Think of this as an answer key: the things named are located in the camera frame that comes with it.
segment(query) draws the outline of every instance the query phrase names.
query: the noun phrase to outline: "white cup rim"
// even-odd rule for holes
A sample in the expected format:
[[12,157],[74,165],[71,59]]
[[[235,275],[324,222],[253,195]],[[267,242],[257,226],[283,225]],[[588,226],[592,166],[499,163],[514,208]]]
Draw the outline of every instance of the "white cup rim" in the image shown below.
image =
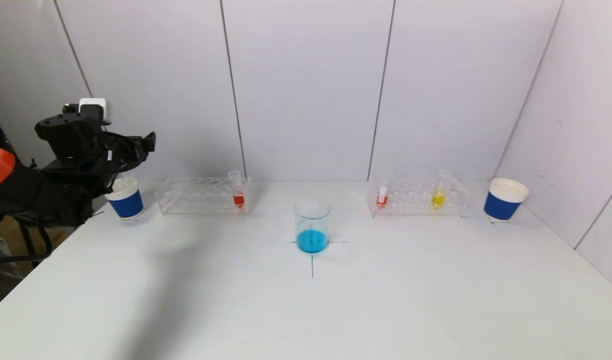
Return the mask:
[[[516,189],[520,191],[521,194],[511,193],[507,190],[508,188]],[[496,196],[496,198],[509,203],[520,203],[528,196],[528,194],[530,194],[528,187],[526,187],[524,184],[504,177],[493,178],[490,181],[490,192]]]
[[123,189],[122,191],[117,191],[117,192],[112,192],[112,193],[105,194],[105,197],[109,201],[118,201],[118,200],[127,199],[127,198],[131,197],[132,195],[134,195],[137,191],[139,191],[139,182],[134,177],[117,178],[114,182],[115,183],[116,182],[123,182],[124,180],[134,180],[134,185],[131,186],[131,187],[128,187],[127,189]]

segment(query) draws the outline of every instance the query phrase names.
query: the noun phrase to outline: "yellow liquid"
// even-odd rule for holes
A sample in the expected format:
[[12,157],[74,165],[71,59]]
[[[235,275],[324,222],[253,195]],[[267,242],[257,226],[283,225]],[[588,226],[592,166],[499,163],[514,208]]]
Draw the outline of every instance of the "yellow liquid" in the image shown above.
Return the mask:
[[441,190],[436,190],[432,193],[432,208],[435,210],[441,209],[446,201],[446,193]]

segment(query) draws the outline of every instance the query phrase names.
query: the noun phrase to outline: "white wall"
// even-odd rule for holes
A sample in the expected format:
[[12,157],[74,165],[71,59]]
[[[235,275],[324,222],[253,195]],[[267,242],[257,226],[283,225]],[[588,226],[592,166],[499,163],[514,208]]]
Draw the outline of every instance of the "white wall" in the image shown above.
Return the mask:
[[579,244],[577,251],[612,282],[612,199]]
[[0,125],[24,164],[55,159],[34,126],[90,96],[52,1],[0,1]]
[[365,180],[392,0],[224,0],[248,174]]
[[157,132],[144,178],[243,171],[219,0],[58,2],[111,132]]
[[560,0],[397,0],[371,175],[492,178]]
[[571,246],[612,194],[612,0],[566,0],[497,176]]

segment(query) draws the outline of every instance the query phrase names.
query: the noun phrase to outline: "paper cup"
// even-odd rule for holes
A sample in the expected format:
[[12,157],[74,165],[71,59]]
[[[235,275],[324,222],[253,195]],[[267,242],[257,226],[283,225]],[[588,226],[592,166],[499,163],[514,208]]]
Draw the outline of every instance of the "paper cup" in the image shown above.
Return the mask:
[[105,196],[120,218],[124,220],[132,219],[144,209],[136,178],[117,178],[112,185],[112,189],[114,191],[105,194]]
[[493,178],[484,212],[491,221],[507,221],[529,193],[527,187],[515,180]]

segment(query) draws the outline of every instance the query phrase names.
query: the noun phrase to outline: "blue liquid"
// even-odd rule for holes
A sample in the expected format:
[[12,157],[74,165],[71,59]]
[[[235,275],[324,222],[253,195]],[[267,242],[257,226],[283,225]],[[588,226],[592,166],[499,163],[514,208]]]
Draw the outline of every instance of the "blue liquid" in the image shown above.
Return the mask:
[[326,235],[319,230],[303,230],[297,235],[297,246],[306,253],[319,253],[327,245],[328,239],[326,239]]

